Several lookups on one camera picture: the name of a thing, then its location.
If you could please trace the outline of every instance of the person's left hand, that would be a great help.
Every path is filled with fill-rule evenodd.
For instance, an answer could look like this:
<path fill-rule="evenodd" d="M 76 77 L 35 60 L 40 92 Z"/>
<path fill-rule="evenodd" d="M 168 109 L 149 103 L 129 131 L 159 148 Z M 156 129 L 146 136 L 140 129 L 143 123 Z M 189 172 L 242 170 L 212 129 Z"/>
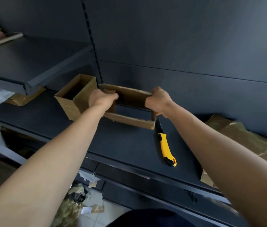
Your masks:
<path fill-rule="evenodd" d="M 117 93 L 114 94 L 105 94 L 100 89 L 95 89 L 89 96 L 89 107 L 92 106 L 101 106 L 105 111 L 107 111 L 111 105 L 113 104 L 113 101 L 118 99 L 119 95 Z"/>

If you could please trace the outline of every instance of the hand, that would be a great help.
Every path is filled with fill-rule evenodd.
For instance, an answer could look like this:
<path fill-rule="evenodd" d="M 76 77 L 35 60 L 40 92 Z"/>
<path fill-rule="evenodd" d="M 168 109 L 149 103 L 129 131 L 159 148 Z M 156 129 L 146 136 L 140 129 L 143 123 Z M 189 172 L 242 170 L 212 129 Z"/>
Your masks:
<path fill-rule="evenodd" d="M 155 87 L 151 91 L 152 96 L 146 98 L 145 107 L 156 112 L 156 115 L 163 115 L 167 118 L 166 110 L 173 103 L 169 94 L 160 87 Z"/>
<path fill-rule="evenodd" d="M 105 94 L 100 89 L 95 89 L 89 96 L 89 107 L 99 106 L 104 112 L 107 111 L 113 102 L 119 98 L 117 93 Z"/>

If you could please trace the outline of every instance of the box cutter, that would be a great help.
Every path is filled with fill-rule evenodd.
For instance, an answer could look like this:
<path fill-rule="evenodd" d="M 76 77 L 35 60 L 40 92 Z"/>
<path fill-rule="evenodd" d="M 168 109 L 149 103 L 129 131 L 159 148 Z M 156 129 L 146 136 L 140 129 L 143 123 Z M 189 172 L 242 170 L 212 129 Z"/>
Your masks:
<path fill-rule="evenodd" d="M 158 131 L 158 137 L 161 143 L 161 150 L 162 150 L 162 154 L 164 157 L 164 160 L 166 161 L 166 163 L 170 166 L 176 166 L 176 159 L 172 156 L 168 143 L 167 143 L 167 139 L 166 139 L 166 134 L 164 134 L 160 120 L 157 119 L 156 121 L 156 128 Z"/>

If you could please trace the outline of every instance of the tile floor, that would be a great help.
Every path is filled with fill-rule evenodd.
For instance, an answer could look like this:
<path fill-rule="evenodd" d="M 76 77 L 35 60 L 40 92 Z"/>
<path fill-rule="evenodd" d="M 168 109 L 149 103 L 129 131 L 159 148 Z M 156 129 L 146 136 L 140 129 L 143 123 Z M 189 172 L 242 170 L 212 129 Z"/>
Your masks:
<path fill-rule="evenodd" d="M 92 206 L 94 204 L 104 204 L 104 213 L 83 214 L 78 218 L 78 227 L 105 227 L 122 214 L 129 211 L 128 208 L 118 206 L 102 200 L 102 194 L 95 191 L 91 191 L 91 197 L 89 200 L 84 201 L 86 206 Z"/>

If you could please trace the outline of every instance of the forearm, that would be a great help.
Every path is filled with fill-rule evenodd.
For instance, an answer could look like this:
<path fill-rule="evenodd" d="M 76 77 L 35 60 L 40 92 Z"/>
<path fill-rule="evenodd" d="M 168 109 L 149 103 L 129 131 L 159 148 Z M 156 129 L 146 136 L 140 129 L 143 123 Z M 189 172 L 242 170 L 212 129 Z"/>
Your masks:
<path fill-rule="evenodd" d="M 220 191 L 254 225 L 267 226 L 267 161 L 175 103 L 168 118 Z"/>
<path fill-rule="evenodd" d="M 86 110 L 0 187 L 0 226 L 50 226 L 104 111 Z"/>

